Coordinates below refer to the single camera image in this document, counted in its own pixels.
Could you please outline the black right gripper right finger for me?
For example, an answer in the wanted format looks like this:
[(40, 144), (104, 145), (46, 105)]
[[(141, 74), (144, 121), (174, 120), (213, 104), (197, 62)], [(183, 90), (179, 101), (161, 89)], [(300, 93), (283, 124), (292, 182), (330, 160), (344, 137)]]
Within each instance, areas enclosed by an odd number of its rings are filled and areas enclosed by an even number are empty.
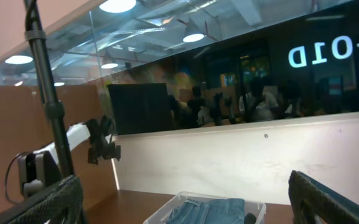
[(289, 199), (297, 224), (359, 224), (359, 205), (300, 171), (289, 178)]

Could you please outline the dark blue jeans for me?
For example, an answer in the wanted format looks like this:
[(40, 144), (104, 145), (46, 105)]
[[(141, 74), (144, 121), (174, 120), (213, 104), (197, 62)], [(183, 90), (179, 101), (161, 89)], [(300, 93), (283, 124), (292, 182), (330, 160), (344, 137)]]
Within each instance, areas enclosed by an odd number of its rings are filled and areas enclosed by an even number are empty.
[(244, 217), (245, 201), (240, 198), (207, 202), (187, 199), (171, 211), (166, 224), (240, 224)]

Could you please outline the black shorts with red stripe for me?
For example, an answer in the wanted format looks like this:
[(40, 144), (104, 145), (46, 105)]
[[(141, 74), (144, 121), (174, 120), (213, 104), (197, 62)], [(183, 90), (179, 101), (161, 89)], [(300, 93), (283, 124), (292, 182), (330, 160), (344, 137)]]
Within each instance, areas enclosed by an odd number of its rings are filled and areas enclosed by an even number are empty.
[(244, 217), (244, 224), (255, 224), (257, 218), (252, 213), (247, 213)]

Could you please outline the clear plastic storage bin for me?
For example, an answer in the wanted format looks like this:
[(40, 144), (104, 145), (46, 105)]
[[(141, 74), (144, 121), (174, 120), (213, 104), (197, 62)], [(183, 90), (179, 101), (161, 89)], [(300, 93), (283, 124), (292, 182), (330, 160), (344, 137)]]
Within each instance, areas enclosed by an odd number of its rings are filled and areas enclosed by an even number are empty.
[(266, 204), (179, 192), (144, 220), (144, 224), (244, 224), (263, 223)]

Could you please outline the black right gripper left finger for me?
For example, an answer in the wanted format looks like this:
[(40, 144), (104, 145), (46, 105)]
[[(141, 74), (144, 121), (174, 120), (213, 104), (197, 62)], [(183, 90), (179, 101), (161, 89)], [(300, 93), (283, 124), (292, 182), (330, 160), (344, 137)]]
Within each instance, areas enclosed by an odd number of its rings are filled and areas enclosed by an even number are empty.
[(71, 175), (0, 213), (0, 224), (76, 224), (82, 211), (80, 179)]

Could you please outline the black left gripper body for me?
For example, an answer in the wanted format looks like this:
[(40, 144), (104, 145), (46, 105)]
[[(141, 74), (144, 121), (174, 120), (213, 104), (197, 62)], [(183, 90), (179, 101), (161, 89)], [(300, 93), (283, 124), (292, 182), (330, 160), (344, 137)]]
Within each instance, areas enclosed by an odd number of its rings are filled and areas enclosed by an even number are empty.
[(109, 134), (110, 126), (113, 125), (112, 120), (104, 115), (100, 121), (90, 119), (85, 125), (90, 132), (88, 163), (98, 165), (99, 158), (119, 161), (121, 159), (121, 146), (116, 145), (113, 136)]

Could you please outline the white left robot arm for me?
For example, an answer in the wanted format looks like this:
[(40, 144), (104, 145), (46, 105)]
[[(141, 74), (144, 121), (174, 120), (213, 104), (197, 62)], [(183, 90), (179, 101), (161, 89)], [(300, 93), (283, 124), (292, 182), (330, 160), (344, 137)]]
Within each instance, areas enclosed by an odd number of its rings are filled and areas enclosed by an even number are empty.
[[(120, 160), (121, 147), (115, 144), (113, 135), (109, 133), (112, 125), (112, 120), (106, 116), (99, 121), (90, 119), (84, 123), (74, 124), (67, 131), (70, 150), (72, 151), (81, 143), (89, 141), (87, 163), (97, 165), (99, 158)], [(57, 149), (54, 143), (42, 149), (18, 155), (17, 166), (21, 195), (24, 198), (31, 197), (62, 180), (58, 165)]]

